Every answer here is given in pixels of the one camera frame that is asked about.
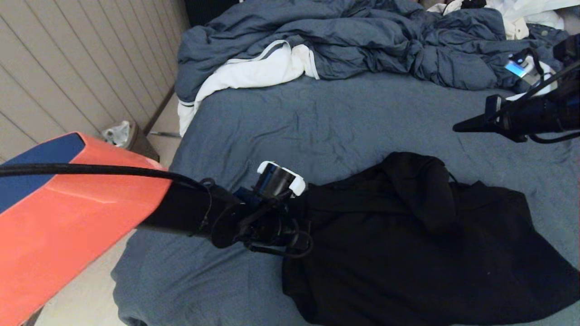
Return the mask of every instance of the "black cloth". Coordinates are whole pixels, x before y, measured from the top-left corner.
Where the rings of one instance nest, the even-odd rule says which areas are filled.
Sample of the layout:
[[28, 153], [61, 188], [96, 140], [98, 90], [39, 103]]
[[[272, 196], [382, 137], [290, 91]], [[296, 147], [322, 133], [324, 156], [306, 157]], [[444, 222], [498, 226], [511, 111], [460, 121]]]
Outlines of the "black cloth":
[[314, 249], [285, 259], [284, 293], [320, 325], [513, 324], [579, 299], [578, 271], [517, 191], [449, 182], [435, 157], [390, 154], [291, 202]]

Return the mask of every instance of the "bed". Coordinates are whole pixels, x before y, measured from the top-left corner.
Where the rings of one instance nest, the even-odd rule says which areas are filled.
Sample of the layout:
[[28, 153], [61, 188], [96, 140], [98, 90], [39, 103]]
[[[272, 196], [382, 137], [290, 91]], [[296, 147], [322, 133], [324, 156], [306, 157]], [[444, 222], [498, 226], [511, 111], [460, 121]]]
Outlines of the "bed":
[[[306, 76], [266, 88], [225, 89], [204, 99], [170, 170], [227, 189], [249, 187], [273, 160], [323, 184], [379, 163], [393, 151], [432, 155], [460, 181], [524, 193], [536, 229], [578, 267], [577, 140], [516, 144], [490, 133], [454, 133], [489, 95], [408, 74]], [[131, 326], [307, 325], [281, 290], [281, 258], [242, 245], [138, 230], [112, 273], [119, 317]], [[580, 324], [580, 304], [532, 325]]]

